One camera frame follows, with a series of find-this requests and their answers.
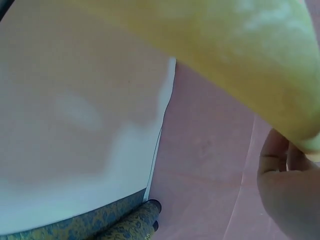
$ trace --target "yellow cloth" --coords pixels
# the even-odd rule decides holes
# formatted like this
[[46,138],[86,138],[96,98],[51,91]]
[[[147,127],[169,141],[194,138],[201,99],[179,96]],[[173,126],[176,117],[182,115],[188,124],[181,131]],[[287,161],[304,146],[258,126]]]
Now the yellow cloth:
[[135,33],[320,151],[320,58],[299,0],[72,0]]

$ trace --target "pink wall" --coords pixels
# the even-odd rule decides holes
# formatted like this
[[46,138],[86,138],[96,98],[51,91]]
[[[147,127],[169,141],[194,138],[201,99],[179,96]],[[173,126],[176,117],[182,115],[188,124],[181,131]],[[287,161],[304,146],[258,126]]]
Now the pink wall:
[[[309,0],[320,34],[320,3]],[[287,240],[256,186],[270,126],[178,64],[150,197],[163,205],[154,240]]]

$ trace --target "patterned fabric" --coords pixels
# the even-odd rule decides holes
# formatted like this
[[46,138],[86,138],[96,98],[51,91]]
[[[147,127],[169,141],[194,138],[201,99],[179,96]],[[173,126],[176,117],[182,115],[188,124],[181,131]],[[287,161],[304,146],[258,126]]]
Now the patterned fabric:
[[152,202],[146,202],[125,217],[96,240],[149,240],[155,232],[153,224],[159,216],[159,209]]
[[142,202],[145,189],[88,213],[29,231],[0,236],[0,240],[83,240],[115,224]]

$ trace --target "human hand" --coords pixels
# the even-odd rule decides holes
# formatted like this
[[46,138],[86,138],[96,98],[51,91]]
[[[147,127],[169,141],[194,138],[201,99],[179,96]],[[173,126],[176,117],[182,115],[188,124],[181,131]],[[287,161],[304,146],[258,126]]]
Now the human hand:
[[288,237],[320,239],[320,169],[274,129],[260,154],[257,185],[266,212]]

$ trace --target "finger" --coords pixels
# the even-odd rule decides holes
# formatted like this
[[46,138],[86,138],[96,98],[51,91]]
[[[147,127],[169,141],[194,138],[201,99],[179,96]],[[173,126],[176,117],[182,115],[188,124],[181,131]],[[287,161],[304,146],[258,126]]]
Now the finger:
[[289,141],[279,132],[272,129],[266,138],[260,154],[258,175],[279,171],[289,147]]
[[318,168],[314,162],[307,159],[306,155],[292,143],[290,143],[288,149],[287,164],[290,171],[307,171]]

